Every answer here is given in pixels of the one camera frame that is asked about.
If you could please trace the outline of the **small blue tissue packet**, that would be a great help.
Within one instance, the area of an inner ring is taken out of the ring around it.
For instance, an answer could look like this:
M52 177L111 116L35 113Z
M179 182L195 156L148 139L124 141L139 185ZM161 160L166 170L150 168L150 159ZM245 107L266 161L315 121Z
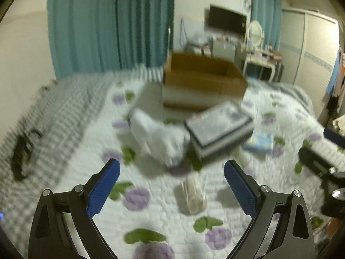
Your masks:
M274 138L271 134L253 132L251 137L243 144L242 148L246 151L268 154L274 147Z

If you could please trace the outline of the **large tissue paper pack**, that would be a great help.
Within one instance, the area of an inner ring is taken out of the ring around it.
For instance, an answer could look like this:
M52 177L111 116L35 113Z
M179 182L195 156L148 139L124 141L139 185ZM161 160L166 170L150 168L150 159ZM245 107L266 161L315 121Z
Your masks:
M203 160L246 139L254 130L254 119L233 101L226 101L184 122L196 156Z

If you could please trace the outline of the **white and green plush toy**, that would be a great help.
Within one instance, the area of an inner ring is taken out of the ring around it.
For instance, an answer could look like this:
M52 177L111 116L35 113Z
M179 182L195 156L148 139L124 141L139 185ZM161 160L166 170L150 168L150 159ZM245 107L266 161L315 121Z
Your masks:
M183 126L165 125L140 108L133 109L129 123L143 154L167 167L179 166L190 143L190 133Z

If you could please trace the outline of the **hanging clothes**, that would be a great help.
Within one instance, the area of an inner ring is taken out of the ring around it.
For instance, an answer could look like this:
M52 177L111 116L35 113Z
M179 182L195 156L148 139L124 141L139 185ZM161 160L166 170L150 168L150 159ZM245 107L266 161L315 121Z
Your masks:
M338 50L326 94L329 96L326 107L329 113L339 112L344 100L344 52L342 48Z

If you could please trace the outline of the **grey checked blanket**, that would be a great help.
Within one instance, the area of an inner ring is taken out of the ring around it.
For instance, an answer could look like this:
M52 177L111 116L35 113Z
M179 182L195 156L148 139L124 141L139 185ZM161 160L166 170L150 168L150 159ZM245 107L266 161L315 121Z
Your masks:
M49 86L1 144L1 220L10 242L26 255L30 225L39 195L64 173L86 128L102 109L112 84L144 80L161 82L163 69L137 68L106 73L78 73ZM11 158L17 138L27 134L34 143L29 176L15 180Z

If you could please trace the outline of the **white sliding wardrobe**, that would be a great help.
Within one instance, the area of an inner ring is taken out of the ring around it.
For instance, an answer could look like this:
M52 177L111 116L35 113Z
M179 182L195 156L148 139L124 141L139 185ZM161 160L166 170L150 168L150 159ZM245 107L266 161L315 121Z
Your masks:
M301 87L320 117L326 88L339 50L339 23L301 9L283 9L279 52L284 66L281 82Z

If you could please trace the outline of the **white dressing table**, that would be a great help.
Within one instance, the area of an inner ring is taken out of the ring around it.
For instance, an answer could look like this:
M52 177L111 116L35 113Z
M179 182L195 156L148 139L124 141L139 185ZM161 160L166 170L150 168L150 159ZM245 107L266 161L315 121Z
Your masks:
M268 79L269 82L272 82L275 73L276 73L276 65L277 63L282 62L282 55L280 52L265 52L263 51L261 55L258 53L251 53L247 48L241 48L239 56L242 57L244 60L242 73L246 75L246 69L248 64L254 64L255 66L259 66L261 68L269 68L271 70L270 77Z

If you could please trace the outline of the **white floral quilt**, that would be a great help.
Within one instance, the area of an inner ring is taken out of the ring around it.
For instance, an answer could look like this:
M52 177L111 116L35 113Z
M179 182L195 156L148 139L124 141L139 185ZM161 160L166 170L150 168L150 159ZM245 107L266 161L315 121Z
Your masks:
M56 186L68 191L85 183L110 158L121 162L121 174L95 223L120 258L224 258L250 223L223 176L226 160L234 158L259 184L273 190L302 192L318 248L331 239L329 217L322 215L320 180L299 162L298 150L315 146L331 158L342 154L322 138L310 97L291 84L251 80L243 109L254 118L256 132L271 134L271 153L236 148L200 161L193 153L175 168L143 154L127 118L136 107L166 124L181 124L186 112L164 109L161 84L133 80L112 84L102 109L89 124L79 147ZM198 176L206 209L188 212L181 182Z

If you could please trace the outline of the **white oval vanity mirror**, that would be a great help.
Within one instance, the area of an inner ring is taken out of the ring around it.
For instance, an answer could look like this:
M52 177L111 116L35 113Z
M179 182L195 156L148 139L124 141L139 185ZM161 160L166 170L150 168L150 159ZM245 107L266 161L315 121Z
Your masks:
M250 22L246 30L246 44L253 48L262 48L264 32L258 21Z

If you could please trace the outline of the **grey mini fridge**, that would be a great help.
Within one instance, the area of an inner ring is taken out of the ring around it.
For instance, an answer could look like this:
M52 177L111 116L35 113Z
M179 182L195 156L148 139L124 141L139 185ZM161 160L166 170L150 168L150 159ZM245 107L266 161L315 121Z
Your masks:
M236 45L230 42L215 40L212 45L212 57L234 61Z

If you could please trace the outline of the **brown cardboard box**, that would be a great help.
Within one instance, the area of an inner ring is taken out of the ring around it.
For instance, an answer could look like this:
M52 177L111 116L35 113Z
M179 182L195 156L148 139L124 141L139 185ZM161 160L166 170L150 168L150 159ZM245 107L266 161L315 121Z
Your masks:
M225 101L241 103L248 83L233 62L173 52L163 69L163 104L174 109L206 110Z

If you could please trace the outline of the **narrow teal curtain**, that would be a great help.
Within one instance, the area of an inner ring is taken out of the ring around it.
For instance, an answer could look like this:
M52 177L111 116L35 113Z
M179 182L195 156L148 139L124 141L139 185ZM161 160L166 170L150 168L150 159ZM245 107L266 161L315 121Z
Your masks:
M251 21L258 21L264 32L264 45L278 50L281 35L282 0L251 0Z

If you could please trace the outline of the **white upright pole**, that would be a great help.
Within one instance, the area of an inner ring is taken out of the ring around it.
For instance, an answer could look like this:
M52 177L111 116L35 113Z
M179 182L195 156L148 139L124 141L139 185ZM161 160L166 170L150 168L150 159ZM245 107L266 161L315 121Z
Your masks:
M167 43L167 54L170 54L173 47L173 28L169 26L168 28L168 43Z

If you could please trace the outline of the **large teal curtain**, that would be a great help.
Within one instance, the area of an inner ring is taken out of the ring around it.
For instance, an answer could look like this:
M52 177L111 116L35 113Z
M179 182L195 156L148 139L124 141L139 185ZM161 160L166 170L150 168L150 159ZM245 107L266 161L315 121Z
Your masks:
M162 66L174 0L47 0L55 75Z

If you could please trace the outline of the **black wall television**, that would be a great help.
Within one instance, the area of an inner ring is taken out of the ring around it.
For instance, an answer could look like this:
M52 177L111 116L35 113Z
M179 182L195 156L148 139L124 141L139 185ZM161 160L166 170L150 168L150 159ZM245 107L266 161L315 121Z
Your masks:
M210 5L208 26L214 29L243 36L246 32L246 15Z

